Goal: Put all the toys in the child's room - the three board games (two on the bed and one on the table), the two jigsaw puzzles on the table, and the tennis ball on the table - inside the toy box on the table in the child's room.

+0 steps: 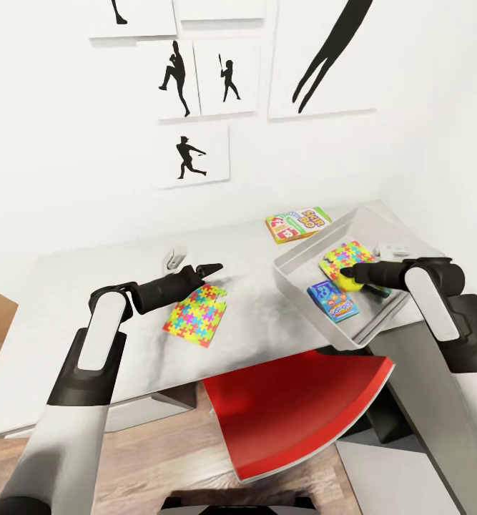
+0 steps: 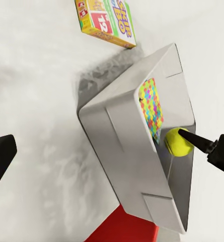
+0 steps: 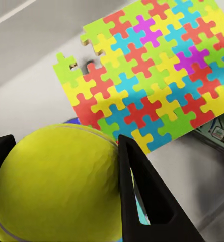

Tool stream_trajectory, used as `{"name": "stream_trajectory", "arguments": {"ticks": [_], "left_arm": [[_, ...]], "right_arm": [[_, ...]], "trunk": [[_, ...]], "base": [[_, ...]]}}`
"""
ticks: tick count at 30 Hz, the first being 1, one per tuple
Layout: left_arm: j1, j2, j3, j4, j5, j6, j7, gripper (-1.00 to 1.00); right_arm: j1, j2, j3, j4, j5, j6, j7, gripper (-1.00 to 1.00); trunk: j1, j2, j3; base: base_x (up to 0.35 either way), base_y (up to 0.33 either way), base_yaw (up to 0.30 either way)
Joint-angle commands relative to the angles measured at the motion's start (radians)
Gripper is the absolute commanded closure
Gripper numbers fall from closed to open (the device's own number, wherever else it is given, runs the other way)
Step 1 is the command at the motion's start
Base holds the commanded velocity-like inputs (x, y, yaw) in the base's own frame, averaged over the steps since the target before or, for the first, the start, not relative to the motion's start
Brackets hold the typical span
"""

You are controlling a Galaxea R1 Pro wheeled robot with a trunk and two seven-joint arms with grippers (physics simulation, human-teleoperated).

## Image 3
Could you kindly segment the board game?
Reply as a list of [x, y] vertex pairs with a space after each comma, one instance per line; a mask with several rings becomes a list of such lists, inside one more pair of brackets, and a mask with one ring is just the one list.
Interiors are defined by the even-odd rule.
[[188, 133], [224, 154], [224, 114]]
[[[69, 124], [78, 124], [78, 125], [81, 125], [80, 121], [78, 118], [75, 118], [69, 122], [67, 122]], [[142, 224], [145, 224], [145, 225], [148, 225], [148, 221], [144, 215], [144, 212], [141, 208], [141, 205], [139, 204], [139, 201], [137, 200], [137, 197], [135, 197], [136, 199], [136, 205], [137, 205], [137, 211], [138, 211], [138, 217], [139, 217], [139, 221], [142, 223]], [[122, 238], [120, 240], [118, 240], [117, 242], [122, 242]]]

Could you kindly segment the jigsaw puzzle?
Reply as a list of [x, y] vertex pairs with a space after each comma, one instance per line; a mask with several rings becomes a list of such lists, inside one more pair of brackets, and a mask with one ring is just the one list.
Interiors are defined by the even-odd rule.
[[214, 0], [138, 0], [83, 27], [102, 67], [56, 55], [81, 125], [145, 155], [224, 114], [224, 12]]

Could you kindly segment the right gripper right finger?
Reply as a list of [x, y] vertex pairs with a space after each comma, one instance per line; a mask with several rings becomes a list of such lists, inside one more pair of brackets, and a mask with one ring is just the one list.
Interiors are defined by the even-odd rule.
[[[122, 242], [205, 242], [136, 140], [118, 136]], [[133, 177], [150, 224], [139, 221]]]

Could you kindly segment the toy box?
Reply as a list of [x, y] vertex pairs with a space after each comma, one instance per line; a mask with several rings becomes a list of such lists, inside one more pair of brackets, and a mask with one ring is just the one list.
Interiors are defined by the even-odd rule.
[[[138, 0], [0, 0], [0, 137], [78, 118], [52, 65], [74, 57], [83, 76], [102, 67], [83, 27]], [[224, 0], [214, 0], [224, 12]], [[189, 133], [147, 154], [205, 242], [224, 242], [224, 154]], [[138, 186], [134, 193], [148, 219]], [[1, 241], [0, 241], [1, 242]]]

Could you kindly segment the tennis ball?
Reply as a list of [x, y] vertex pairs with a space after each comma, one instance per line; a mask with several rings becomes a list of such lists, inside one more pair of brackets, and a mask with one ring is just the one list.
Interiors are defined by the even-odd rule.
[[18, 142], [0, 168], [1, 242], [117, 242], [122, 238], [118, 144], [78, 124]]

